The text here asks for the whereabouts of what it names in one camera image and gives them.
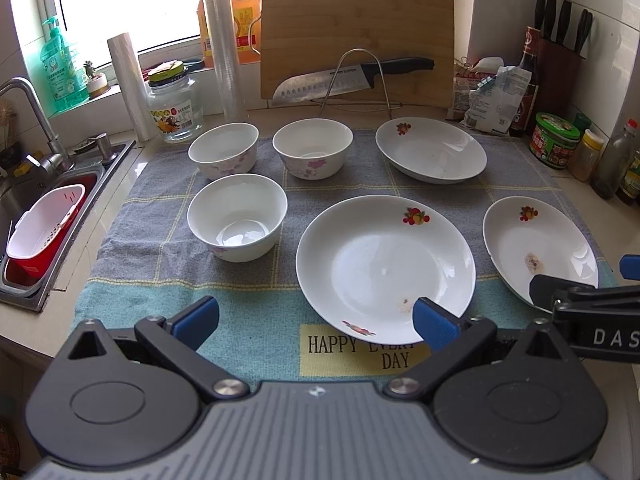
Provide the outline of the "small potted plant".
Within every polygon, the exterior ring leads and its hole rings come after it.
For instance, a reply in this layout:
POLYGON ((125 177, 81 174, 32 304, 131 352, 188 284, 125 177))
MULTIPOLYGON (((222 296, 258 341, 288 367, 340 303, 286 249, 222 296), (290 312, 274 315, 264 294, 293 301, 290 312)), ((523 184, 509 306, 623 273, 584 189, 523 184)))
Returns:
POLYGON ((90 100, 103 96, 111 89, 107 76, 102 72, 98 72, 91 61, 84 63, 84 70, 87 76, 87 90, 90 100))

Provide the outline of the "plastic wrap roll short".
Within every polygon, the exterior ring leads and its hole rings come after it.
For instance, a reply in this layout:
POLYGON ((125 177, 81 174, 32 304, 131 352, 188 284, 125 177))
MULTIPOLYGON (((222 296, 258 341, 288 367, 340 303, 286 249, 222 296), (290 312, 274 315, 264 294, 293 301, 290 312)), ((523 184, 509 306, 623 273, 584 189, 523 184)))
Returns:
POLYGON ((139 142, 151 141, 157 135, 148 101, 137 51, 130 35, 123 32, 107 39, 120 94, 139 142))

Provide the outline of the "green lid sauce jar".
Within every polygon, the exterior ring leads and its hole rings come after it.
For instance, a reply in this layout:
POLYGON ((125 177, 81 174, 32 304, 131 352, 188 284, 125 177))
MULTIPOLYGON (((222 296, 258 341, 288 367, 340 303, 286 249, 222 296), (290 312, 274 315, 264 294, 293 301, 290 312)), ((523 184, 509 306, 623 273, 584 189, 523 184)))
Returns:
POLYGON ((564 169, 580 140, 579 130, 567 120, 548 113, 537 113, 529 140, 529 151, 553 169, 564 169))

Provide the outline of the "yellow lid spice jar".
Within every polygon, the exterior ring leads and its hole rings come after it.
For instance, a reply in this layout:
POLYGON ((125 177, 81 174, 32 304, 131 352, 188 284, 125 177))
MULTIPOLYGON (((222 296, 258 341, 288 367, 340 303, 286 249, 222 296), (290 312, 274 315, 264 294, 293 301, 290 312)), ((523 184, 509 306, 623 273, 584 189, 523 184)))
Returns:
POLYGON ((582 182, 589 180, 597 166, 603 147, 602 136, 586 129, 567 165, 568 171, 575 179, 582 182))

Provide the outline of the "glass jar with lid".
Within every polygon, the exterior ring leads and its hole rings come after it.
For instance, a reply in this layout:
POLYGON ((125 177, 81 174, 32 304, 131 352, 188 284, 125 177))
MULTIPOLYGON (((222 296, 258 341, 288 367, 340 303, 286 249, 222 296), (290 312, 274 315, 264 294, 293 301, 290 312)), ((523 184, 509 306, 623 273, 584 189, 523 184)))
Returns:
POLYGON ((172 60, 148 73, 148 107, 166 143, 195 138, 203 129, 200 87, 183 62, 172 60))

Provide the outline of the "red white packet with clip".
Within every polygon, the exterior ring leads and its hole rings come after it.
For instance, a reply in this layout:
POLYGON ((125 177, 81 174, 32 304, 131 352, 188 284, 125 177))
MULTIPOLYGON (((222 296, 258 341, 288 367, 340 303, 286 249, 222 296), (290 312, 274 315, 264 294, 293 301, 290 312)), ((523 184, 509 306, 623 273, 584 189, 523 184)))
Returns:
POLYGON ((504 65, 500 56, 481 58, 472 64, 466 56, 454 61, 454 86, 452 87, 452 104, 447 110, 447 120, 461 120, 470 107, 471 94, 486 78, 495 76, 504 65))

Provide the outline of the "clear plastic wrap roll tall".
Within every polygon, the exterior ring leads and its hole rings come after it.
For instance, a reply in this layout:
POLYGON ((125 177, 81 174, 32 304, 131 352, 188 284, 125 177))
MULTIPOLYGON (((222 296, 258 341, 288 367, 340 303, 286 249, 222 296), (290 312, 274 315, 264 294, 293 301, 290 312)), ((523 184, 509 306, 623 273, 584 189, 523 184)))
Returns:
POLYGON ((203 0, 213 62, 226 122, 247 122, 231 0, 203 0))

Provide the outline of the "white plastic food bag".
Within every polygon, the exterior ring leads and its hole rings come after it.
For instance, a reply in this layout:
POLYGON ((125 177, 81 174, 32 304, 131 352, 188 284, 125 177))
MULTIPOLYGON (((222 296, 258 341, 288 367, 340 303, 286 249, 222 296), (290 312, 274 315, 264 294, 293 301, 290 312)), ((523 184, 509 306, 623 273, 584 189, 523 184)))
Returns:
POLYGON ((518 66, 502 66, 470 92, 470 107, 462 125, 479 132, 505 136, 511 127, 532 73, 518 66))

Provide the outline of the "grey blue checked cloth mat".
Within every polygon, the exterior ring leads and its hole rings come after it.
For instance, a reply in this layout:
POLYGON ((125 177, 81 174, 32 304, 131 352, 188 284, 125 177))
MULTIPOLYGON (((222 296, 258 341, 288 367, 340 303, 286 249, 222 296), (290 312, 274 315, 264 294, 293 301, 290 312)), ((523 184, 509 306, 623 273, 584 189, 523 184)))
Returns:
POLYGON ((378 346, 334 330, 299 290, 295 253, 307 224, 326 207, 345 198, 385 194, 415 200, 448 218, 474 255, 472 311, 502 327, 523 327, 534 312, 503 285, 487 255, 482 237, 486 209, 495 200, 519 195, 543 200, 573 221, 580 215, 562 191, 560 177, 536 162, 523 142, 482 136, 480 144, 488 165, 478 178, 437 185, 413 180, 386 162, 370 130, 355 134, 345 166, 322 181, 292 177, 270 141, 260 141, 255 171, 284 188, 288 213, 276 246, 248 263, 217 259, 191 233, 186 212, 206 181, 184 148, 162 148, 146 164, 105 235, 75 316, 128 328, 140 318, 169 318, 213 296, 220 322, 201 345, 201 354, 246 382, 382 380, 424 359, 427 348, 378 346))

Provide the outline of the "white fruit plate back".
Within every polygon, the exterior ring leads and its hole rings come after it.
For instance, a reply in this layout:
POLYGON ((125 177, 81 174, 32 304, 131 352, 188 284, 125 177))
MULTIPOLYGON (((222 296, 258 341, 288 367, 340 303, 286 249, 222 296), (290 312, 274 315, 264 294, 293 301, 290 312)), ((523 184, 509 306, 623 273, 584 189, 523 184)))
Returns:
POLYGON ((407 177, 431 184, 457 184, 487 166, 480 142, 459 127, 423 117, 384 122, 375 133, 384 157, 407 177))

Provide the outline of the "dark vinegar bottle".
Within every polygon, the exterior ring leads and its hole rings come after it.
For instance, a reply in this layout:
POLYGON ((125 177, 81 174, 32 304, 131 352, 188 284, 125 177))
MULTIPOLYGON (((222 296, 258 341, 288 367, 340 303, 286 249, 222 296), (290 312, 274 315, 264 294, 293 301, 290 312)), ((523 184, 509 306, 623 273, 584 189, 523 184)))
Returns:
POLYGON ((533 106, 538 93, 538 46, 540 40, 540 30, 528 26, 526 29, 523 55, 518 67, 530 73, 529 82, 525 90, 521 103, 518 106, 510 127, 510 136, 520 138, 524 136, 529 117, 532 114, 533 106))

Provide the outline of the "white floral bowl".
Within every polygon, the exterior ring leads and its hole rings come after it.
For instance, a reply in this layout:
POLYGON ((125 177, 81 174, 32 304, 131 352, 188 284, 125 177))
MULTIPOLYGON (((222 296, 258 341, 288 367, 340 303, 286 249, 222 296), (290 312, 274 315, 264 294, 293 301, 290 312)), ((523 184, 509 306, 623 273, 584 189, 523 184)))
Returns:
POLYGON ((232 174, 246 174, 257 159, 259 130, 247 122, 230 122, 201 134, 188 155, 206 179, 215 181, 232 174))
POLYGON ((296 120, 280 128, 272 146, 292 176, 309 181, 327 179, 344 166, 352 145, 352 129, 326 118, 296 120))

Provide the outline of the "large white fruit plate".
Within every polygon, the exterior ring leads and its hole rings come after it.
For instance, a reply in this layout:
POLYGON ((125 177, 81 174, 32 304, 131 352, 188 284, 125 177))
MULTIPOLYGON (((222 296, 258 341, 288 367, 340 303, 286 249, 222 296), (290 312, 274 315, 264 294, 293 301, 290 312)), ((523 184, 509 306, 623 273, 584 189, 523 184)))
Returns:
POLYGON ((319 316, 372 344, 416 344, 416 300, 460 316, 476 284, 460 231, 435 209, 388 195, 349 198, 318 214, 300 237, 295 269, 319 316))

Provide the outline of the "clear glass bottle red cap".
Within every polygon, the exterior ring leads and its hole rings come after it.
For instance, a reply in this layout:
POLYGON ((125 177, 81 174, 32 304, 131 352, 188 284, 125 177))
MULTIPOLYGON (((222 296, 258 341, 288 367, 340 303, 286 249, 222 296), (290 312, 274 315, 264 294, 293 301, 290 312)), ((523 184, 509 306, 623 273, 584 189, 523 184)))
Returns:
POLYGON ((591 187, 604 200, 610 200, 623 181, 634 154, 634 138, 638 122, 629 119, 618 133, 614 133, 603 151, 590 179, 591 187))

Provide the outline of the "green label oil bottle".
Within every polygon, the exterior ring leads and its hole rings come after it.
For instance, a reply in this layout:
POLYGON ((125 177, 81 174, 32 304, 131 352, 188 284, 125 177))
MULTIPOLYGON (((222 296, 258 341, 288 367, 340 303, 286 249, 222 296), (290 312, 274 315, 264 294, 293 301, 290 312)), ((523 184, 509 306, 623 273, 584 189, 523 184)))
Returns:
POLYGON ((634 158, 616 191, 616 195, 627 205, 632 205, 638 200, 640 195, 640 150, 634 153, 634 158))

